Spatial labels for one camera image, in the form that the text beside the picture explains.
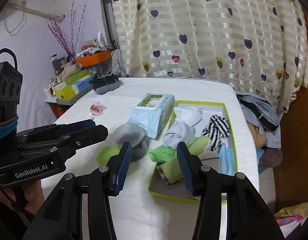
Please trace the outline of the left hand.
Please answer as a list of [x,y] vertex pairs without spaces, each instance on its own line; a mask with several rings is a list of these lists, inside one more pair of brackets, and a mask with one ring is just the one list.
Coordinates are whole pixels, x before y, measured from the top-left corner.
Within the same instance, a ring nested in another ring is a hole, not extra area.
[[[22,189],[24,192],[24,196],[28,202],[25,209],[30,213],[32,213],[33,215],[37,214],[37,211],[44,203],[44,195],[43,195],[41,181],[38,180],[22,185]],[[11,202],[6,198],[6,196],[1,191],[0,191],[0,202],[13,210]]]

